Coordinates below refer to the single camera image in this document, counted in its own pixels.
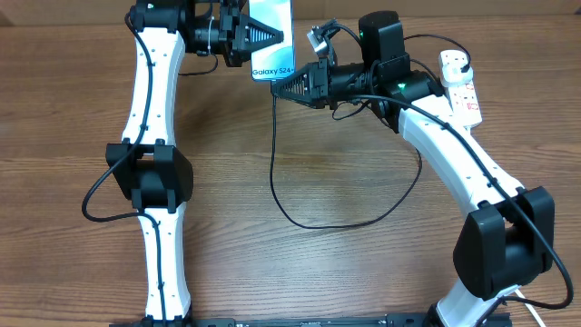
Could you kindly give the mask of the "blue screen smartphone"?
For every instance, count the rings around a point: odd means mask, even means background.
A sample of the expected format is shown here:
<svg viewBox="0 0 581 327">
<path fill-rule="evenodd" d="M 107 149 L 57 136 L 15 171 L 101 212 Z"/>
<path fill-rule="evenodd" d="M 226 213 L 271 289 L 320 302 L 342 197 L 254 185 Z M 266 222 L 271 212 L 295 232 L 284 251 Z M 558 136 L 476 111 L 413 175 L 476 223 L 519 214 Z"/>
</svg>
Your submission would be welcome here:
<svg viewBox="0 0 581 327">
<path fill-rule="evenodd" d="M 293 9 L 291 0 L 250 0 L 250 18 L 260 25 L 249 26 L 249 39 L 261 49 L 251 54 L 254 81 L 274 81 L 295 72 Z"/>
</svg>

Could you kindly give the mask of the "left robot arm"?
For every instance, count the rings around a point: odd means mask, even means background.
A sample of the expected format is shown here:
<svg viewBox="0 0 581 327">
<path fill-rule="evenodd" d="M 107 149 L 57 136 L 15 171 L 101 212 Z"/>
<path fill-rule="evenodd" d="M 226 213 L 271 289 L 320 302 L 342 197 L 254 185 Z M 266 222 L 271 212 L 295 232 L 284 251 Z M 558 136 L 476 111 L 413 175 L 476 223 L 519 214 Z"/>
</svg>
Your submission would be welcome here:
<svg viewBox="0 0 581 327">
<path fill-rule="evenodd" d="M 183 220 L 192 198 L 191 162 L 176 144 L 174 106 L 185 54 L 222 57 L 239 67 L 284 39 L 282 28 L 242 12 L 242 1 L 221 1 L 220 13 L 195 13 L 193 1 L 139 1 L 126 22 L 136 45 L 131 113 L 105 159 L 144 240 L 148 299 L 141 326 L 192 326 L 192 298 L 183 263 Z"/>
</svg>

